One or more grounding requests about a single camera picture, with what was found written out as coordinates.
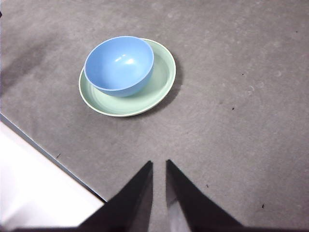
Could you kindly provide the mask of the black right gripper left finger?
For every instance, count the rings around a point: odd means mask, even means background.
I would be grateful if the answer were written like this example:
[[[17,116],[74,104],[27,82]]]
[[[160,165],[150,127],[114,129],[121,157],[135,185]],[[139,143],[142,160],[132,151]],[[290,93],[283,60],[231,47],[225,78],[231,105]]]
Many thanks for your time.
[[[147,232],[153,203],[153,163],[148,161],[79,228],[85,232]]]

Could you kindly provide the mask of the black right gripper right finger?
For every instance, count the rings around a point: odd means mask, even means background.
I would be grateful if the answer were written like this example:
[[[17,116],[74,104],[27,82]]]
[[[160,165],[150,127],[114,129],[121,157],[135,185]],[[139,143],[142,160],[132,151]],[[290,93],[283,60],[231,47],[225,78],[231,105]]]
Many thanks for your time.
[[[242,228],[170,159],[166,161],[166,203],[172,232],[225,232]]]

